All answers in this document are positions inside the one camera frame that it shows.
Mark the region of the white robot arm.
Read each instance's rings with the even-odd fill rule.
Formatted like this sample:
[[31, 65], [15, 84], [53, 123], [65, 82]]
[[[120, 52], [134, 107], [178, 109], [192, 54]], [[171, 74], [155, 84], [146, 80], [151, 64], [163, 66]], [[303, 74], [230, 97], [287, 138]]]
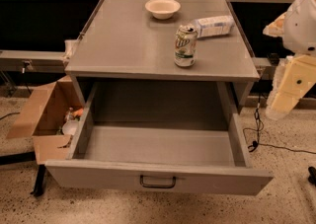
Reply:
[[316, 0], [295, 0], [263, 34], [281, 37], [283, 46], [294, 53], [276, 67], [267, 100], [266, 116], [279, 120], [316, 84]]

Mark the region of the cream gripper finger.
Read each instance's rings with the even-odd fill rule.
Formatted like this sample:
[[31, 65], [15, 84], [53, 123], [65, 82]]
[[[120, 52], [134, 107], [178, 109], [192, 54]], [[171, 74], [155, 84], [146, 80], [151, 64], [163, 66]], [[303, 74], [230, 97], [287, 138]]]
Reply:
[[283, 37], [283, 22], [285, 14], [278, 16], [273, 22], [266, 25], [263, 29], [263, 34], [269, 37]]
[[287, 116], [316, 84], [316, 57], [298, 54], [276, 68], [266, 108], [269, 119]]

